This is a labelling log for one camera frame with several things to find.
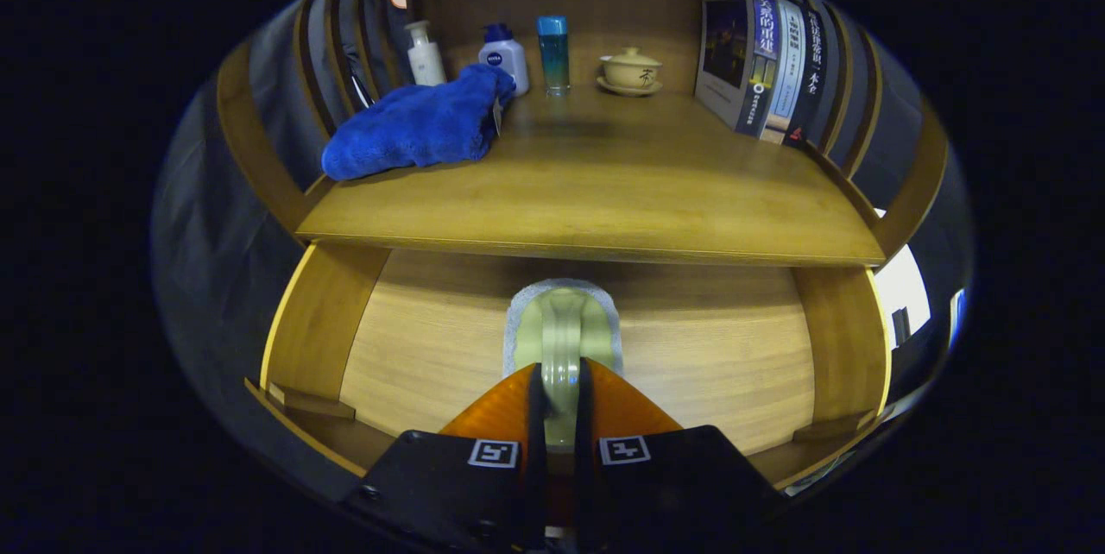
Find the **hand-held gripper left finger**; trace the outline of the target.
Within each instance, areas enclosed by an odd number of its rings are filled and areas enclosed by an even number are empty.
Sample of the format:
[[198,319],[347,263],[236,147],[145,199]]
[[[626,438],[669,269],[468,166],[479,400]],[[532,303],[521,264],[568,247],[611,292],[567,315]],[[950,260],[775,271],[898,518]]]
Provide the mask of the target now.
[[545,529],[541,366],[497,381],[442,431],[404,431],[343,511],[407,551],[527,551]]

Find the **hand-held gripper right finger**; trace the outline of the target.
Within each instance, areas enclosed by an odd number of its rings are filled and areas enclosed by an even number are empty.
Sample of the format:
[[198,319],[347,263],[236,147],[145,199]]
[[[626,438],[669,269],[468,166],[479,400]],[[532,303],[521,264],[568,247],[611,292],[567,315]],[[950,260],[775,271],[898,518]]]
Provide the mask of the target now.
[[786,496],[714,425],[684,427],[600,362],[579,365],[583,551],[733,551]]

